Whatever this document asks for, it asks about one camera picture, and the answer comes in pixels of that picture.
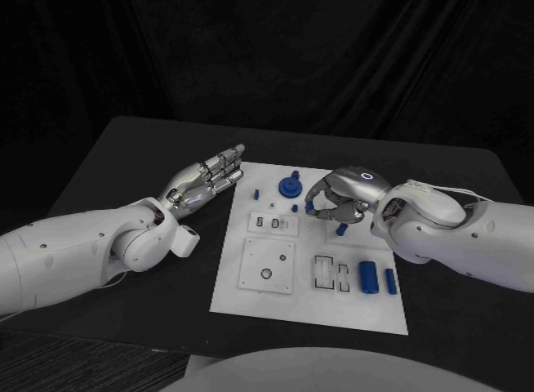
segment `dark table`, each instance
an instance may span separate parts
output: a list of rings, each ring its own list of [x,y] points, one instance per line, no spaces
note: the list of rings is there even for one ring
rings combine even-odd
[[[157,197],[180,169],[239,143],[250,162],[324,169],[356,164],[392,184],[416,179],[521,203],[501,162],[484,149],[121,117],[50,216]],[[210,313],[232,198],[230,189],[183,221],[201,236],[188,259],[170,254],[118,286],[20,314],[4,327],[220,358],[289,346],[351,348],[432,364],[503,390],[534,386],[534,294],[468,278],[435,261],[396,261],[407,336]]]

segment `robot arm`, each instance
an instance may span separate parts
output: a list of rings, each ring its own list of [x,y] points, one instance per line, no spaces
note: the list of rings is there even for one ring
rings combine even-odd
[[[242,178],[243,145],[173,177],[158,199],[39,220],[0,237],[0,315],[63,302],[167,252],[187,257],[199,235],[178,220]]]
[[[318,211],[312,206],[321,182],[338,205],[333,210]],[[488,199],[462,207],[436,188],[477,196],[413,180],[392,188],[361,167],[337,169],[307,194],[307,214],[357,223],[358,210],[347,214],[340,208],[363,205],[374,214],[370,232],[405,260],[425,264],[435,259],[467,276],[534,292],[534,207]]]

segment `dark backdrop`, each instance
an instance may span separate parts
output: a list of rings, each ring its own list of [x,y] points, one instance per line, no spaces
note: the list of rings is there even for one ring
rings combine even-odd
[[[534,204],[534,5],[0,2],[0,233],[118,114],[485,147]]]

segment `gray carpet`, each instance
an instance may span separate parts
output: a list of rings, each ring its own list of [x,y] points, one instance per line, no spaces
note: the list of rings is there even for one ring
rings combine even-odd
[[[145,347],[0,331],[0,391],[160,391],[188,355]]]

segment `white round object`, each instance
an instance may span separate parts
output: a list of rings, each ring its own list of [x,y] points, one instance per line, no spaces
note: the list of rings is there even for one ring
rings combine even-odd
[[[245,354],[191,373],[161,392],[458,391],[491,387],[407,359],[346,349],[291,348]]]

